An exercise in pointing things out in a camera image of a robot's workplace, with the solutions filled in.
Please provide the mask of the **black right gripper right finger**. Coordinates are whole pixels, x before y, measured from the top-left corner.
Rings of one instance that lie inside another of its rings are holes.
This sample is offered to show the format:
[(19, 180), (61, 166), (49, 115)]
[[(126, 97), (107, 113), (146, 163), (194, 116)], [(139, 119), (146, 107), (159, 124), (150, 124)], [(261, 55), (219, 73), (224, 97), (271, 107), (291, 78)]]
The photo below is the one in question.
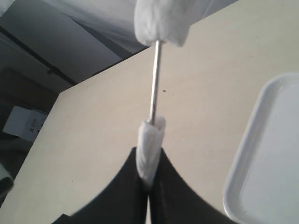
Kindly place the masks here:
[(163, 149), (149, 193), (149, 203), (153, 224), (234, 223), (189, 187)]

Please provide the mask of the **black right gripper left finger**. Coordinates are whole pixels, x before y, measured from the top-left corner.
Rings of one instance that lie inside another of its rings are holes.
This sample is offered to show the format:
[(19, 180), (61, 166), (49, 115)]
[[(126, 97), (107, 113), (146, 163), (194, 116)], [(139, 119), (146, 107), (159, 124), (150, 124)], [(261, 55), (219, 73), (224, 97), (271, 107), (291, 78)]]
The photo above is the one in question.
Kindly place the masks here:
[(143, 188), (135, 162), (136, 148), (112, 181), (83, 208), (68, 216), (62, 224), (144, 224), (148, 194)]

